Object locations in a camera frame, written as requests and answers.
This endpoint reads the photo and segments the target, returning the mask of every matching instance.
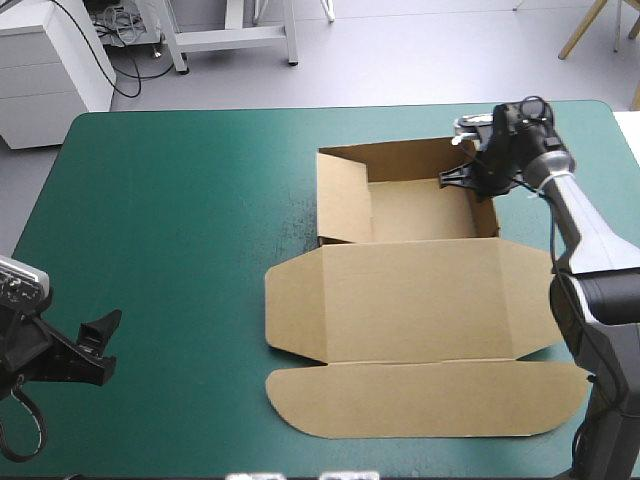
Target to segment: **cardboard panel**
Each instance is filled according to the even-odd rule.
[[[473,151],[473,144],[466,142],[465,148]],[[468,161],[462,149],[451,145],[451,138],[321,148],[320,152],[364,163],[370,182],[437,178],[441,171]]]
[[[549,307],[551,258],[506,240],[499,247],[513,358],[518,358],[562,340]]]
[[[265,276],[269,345],[327,361],[322,249],[269,269]]]
[[[498,217],[491,199],[485,199],[481,202],[472,190],[465,190],[467,201],[471,209],[471,217],[476,227],[476,236],[480,238],[497,237],[500,233]]]
[[[473,238],[478,233],[464,190],[438,180],[370,183],[373,240]]]
[[[511,358],[499,241],[322,247],[327,361]]]
[[[549,280],[545,252],[496,238],[328,245],[269,270],[267,341],[327,363],[514,359],[561,339]]]
[[[326,438],[520,436],[568,420],[585,377],[552,362],[341,364],[276,370],[267,394],[293,427]]]
[[[318,236],[372,241],[366,166],[320,153],[317,178]]]

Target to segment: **drawer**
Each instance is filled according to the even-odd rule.
[[[73,91],[74,84],[61,63],[0,68],[0,98]]]
[[[10,148],[60,145],[71,122],[87,110],[77,93],[0,100],[0,136]]]
[[[44,32],[0,36],[0,68],[59,61]]]

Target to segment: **green table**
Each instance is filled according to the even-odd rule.
[[[214,476],[377,469],[394,476],[550,476],[582,412],[533,438],[326,440],[270,407],[264,380],[306,363],[264,340],[263,275],[315,246],[318,147],[451,134],[491,105],[92,114],[73,125],[15,257],[46,270],[48,320],[70,336],[118,307],[103,388],[29,384],[50,443],[0,474]],[[640,172],[609,108],[555,104],[578,180],[640,244]],[[547,248],[541,200],[496,200],[503,237]],[[569,358],[562,345],[543,357]],[[3,402],[11,438],[35,435]]]

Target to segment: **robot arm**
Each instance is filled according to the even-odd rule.
[[[44,417],[22,391],[28,381],[84,382],[103,385],[113,375],[116,360],[103,357],[120,323],[114,310],[91,323],[81,324],[74,343],[42,319],[52,291],[46,273],[0,256],[0,400],[13,396],[34,418],[39,432],[36,450],[14,452],[0,423],[0,453],[14,462],[37,455],[47,439]]]
[[[539,97],[456,121],[454,143],[471,140],[470,163],[440,174],[441,187],[504,195],[525,185],[544,198],[565,252],[552,259],[550,302],[578,366],[594,383],[573,442],[569,475],[627,480],[640,449],[640,249],[618,237],[578,186],[575,161]]]

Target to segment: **gray floor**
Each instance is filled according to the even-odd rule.
[[[588,0],[526,0],[517,13],[516,0],[335,3],[338,19],[329,25],[319,0],[296,0],[298,67],[286,64],[284,46],[191,54],[189,75],[145,82],[137,99],[116,96],[113,110],[502,102],[531,94],[626,110],[640,80],[640,44],[625,38],[637,13],[626,5],[621,48],[612,51],[615,2],[565,61],[558,51]],[[174,6],[184,30],[219,26],[224,14],[221,1]],[[266,20],[277,21],[279,9],[272,0]],[[144,73],[169,61],[151,60],[147,49],[137,56]],[[114,63],[130,69],[119,55]],[[15,152],[0,142],[0,253],[13,251],[56,152]]]

